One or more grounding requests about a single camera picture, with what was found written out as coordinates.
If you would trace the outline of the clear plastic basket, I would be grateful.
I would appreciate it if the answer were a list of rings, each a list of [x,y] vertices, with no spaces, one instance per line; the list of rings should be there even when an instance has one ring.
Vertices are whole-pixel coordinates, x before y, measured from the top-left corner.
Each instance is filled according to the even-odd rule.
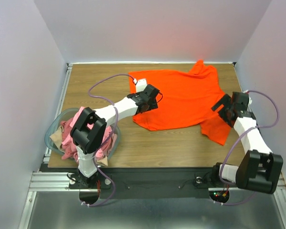
[[[79,108],[69,108],[65,111],[63,111],[61,114],[58,115],[58,117],[53,121],[53,123],[50,125],[49,129],[47,130],[46,134],[45,134],[45,144],[46,146],[51,149],[52,151],[58,153],[60,156],[62,156],[62,153],[59,153],[57,149],[54,149],[54,144],[52,143],[52,141],[49,139],[50,135],[53,134],[58,127],[63,124],[63,122],[66,122],[67,125],[69,125],[71,127],[71,124],[75,122],[75,119],[78,118],[79,116],[79,112],[83,110],[83,107]],[[109,159],[113,156],[115,150],[117,149],[117,146],[119,144],[120,138],[121,138],[121,131],[119,128],[115,128],[113,129],[113,127],[108,127],[105,131],[105,136],[104,139],[106,139],[106,137],[109,136],[109,134],[113,132],[112,135],[112,145],[111,145],[111,150],[109,153],[107,153],[107,157],[108,157],[108,161]]]

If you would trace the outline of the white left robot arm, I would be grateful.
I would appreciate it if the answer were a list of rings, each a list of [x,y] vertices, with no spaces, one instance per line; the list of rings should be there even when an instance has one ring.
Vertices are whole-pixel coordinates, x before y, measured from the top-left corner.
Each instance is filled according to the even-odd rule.
[[[96,184],[99,170],[96,153],[106,142],[103,140],[106,128],[112,126],[114,130],[119,120],[158,108],[156,97],[159,94],[159,89],[148,84],[143,91],[129,94],[115,104],[95,110],[83,109],[70,132],[77,148],[81,184],[86,188]]]

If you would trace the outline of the orange t shirt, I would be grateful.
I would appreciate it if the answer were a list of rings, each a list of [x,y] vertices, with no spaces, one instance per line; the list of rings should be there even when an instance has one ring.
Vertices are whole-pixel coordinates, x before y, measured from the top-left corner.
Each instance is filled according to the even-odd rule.
[[[200,125],[201,133],[224,145],[230,133],[226,124],[212,110],[224,96],[215,67],[199,60],[189,72],[177,70],[146,70],[129,72],[137,80],[158,88],[161,95],[158,108],[135,115],[133,121],[150,131],[185,128]]]

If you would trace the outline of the aluminium frame rail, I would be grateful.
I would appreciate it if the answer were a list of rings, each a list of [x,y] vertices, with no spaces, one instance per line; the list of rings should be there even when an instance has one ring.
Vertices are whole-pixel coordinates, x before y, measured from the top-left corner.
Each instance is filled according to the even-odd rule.
[[[33,209],[36,202],[36,196],[39,192],[63,192],[68,191],[68,181],[66,172],[48,169],[48,163],[51,157],[51,150],[47,147],[42,159],[42,164],[37,172],[32,173],[29,190],[22,211],[18,228],[28,229],[33,215]]]

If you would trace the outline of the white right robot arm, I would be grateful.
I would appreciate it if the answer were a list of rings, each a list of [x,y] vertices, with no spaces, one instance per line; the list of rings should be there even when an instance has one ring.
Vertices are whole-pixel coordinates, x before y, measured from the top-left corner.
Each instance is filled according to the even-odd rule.
[[[240,189],[272,194],[275,192],[283,158],[272,152],[261,136],[254,113],[249,109],[250,90],[225,94],[213,107],[219,117],[238,134],[245,152],[239,166],[229,165],[225,159],[217,163],[210,174],[210,182],[215,186],[236,185]]]

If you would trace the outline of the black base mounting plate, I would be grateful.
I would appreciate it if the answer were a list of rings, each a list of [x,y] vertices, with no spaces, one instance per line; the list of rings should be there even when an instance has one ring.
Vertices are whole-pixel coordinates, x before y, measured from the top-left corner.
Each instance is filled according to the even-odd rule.
[[[78,172],[69,174],[69,189],[96,192],[102,199],[209,198],[211,190],[224,184],[213,177],[211,167],[103,168],[115,186],[96,173],[83,183]]]

